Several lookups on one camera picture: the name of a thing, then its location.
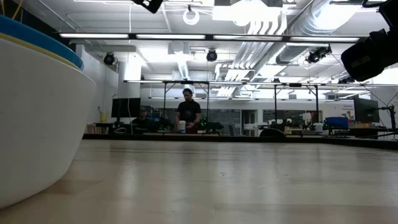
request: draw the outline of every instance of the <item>computer monitor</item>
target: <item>computer monitor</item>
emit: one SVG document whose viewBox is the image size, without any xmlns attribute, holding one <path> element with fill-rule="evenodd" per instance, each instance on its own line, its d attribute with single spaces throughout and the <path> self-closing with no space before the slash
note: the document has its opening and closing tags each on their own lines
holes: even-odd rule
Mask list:
<svg viewBox="0 0 398 224">
<path fill-rule="evenodd" d="M 113 99 L 112 118 L 136 118 L 139 116 L 140 107 L 140 98 Z"/>
<path fill-rule="evenodd" d="M 380 122 L 378 108 L 379 102 L 376 100 L 354 98 L 355 121 L 362 123 Z"/>
</svg>

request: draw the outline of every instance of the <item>blue box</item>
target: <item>blue box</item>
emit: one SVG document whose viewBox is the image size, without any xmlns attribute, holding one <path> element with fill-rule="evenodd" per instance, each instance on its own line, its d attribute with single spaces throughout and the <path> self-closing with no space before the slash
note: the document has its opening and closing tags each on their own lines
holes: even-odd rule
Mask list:
<svg viewBox="0 0 398 224">
<path fill-rule="evenodd" d="M 348 118 L 331 117 L 326 118 L 326 123 L 335 129 L 348 129 Z"/>
</svg>

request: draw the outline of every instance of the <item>person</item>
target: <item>person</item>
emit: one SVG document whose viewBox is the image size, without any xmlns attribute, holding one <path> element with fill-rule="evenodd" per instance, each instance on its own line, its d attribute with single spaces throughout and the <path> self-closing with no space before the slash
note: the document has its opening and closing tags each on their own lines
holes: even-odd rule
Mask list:
<svg viewBox="0 0 398 224">
<path fill-rule="evenodd" d="M 136 125 L 139 129 L 148 129 L 149 119 L 147 118 L 147 110 L 143 107 L 140 108 L 138 118 L 131 121 L 132 124 Z"/>
<path fill-rule="evenodd" d="M 178 127 L 180 121 L 186 122 L 188 133 L 194 133 L 200 123 L 200 105 L 192 99 L 192 91 L 188 88 L 182 91 L 185 101 L 180 103 L 175 115 L 175 124 Z"/>
</svg>

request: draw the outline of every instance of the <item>seated person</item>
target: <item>seated person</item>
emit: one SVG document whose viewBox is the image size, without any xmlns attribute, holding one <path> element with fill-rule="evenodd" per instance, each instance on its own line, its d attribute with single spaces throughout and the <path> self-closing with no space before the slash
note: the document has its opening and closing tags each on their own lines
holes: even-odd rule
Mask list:
<svg viewBox="0 0 398 224">
<path fill-rule="evenodd" d="M 148 129 L 149 119 L 147 118 L 147 111 L 145 108 L 141 107 L 138 118 L 131 121 L 134 125 L 134 129 Z"/>
</svg>

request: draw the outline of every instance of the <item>black t-shirt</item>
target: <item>black t-shirt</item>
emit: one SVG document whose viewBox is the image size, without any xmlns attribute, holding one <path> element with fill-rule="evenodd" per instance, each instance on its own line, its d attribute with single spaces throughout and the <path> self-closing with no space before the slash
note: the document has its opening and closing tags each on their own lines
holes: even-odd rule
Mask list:
<svg viewBox="0 0 398 224">
<path fill-rule="evenodd" d="M 131 121 L 131 123 L 136 124 L 137 128 L 141 128 L 141 129 L 147 129 L 149 126 L 149 120 L 147 118 L 145 119 L 139 119 L 136 118 L 133 121 Z"/>
<path fill-rule="evenodd" d="M 197 118 L 197 113 L 200 113 L 199 103 L 192 101 L 185 101 L 179 104 L 177 112 L 180 112 L 180 120 L 186 122 L 194 122 Z"/>
</svg>

